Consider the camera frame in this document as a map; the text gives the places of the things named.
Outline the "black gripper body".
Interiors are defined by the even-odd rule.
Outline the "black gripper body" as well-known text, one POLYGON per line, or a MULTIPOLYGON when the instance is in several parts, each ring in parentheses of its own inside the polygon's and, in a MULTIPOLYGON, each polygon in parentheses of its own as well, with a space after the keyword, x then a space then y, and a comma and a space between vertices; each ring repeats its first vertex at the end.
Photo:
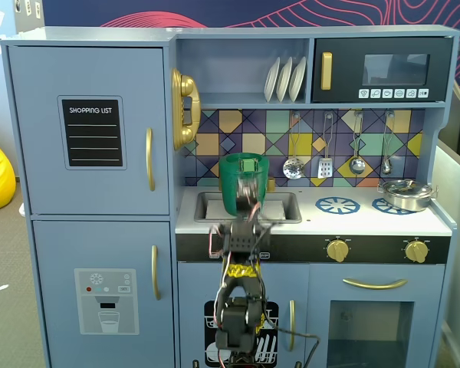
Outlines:
POLYGON ((238 192, 235 199, 236 220, 252 222, 260 211, 261 201, 256 192, 238 192))

